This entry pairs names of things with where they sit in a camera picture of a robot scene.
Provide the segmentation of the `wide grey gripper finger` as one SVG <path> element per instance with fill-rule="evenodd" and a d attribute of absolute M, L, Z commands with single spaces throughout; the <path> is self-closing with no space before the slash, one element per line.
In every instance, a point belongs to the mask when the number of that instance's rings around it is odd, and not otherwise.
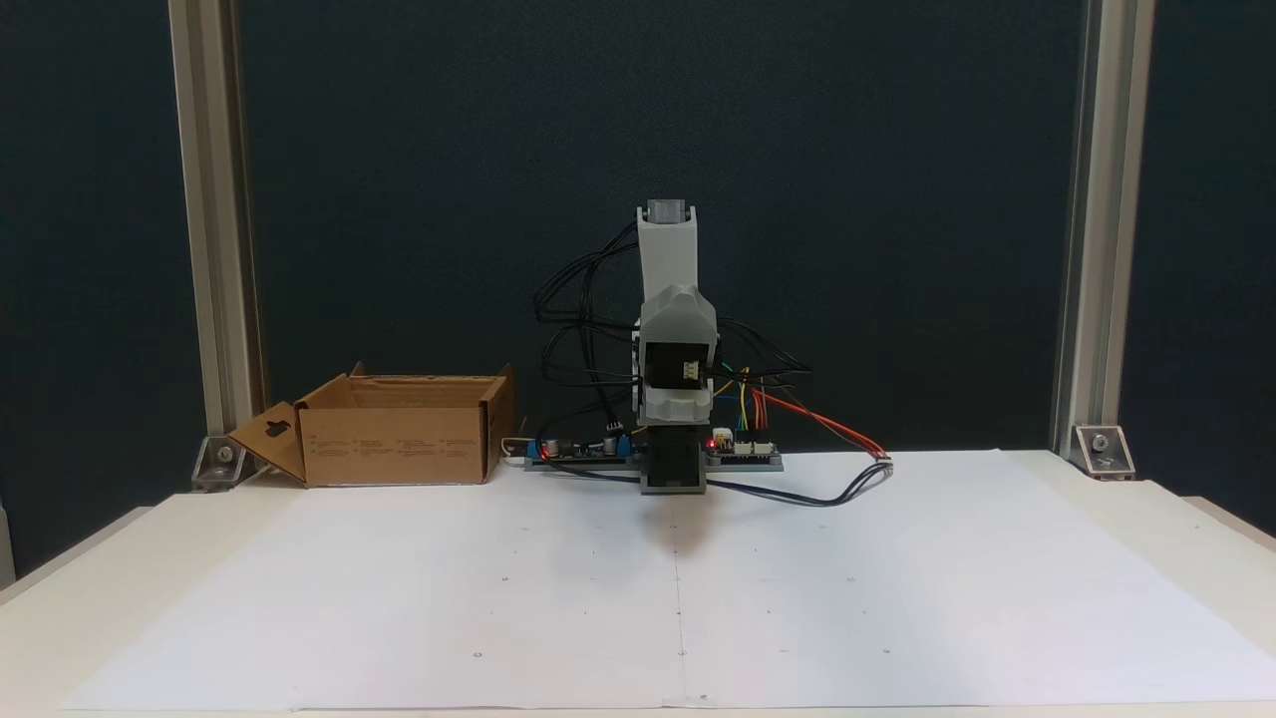
<path fill-rule="evenodd" d="M 694 284 L 671 283 L 643 301 L 638 333 L 643 344 L 716 346 L 715 304 L 709 304 Z"/>

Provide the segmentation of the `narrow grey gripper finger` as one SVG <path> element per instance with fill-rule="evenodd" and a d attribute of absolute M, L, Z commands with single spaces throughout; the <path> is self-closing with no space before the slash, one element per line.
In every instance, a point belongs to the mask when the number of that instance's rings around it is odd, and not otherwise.
<path fill-rule="evenodd" d="M 715 408 L 709 388 L 643 386 L 643 426 L 707 426 Z"/>

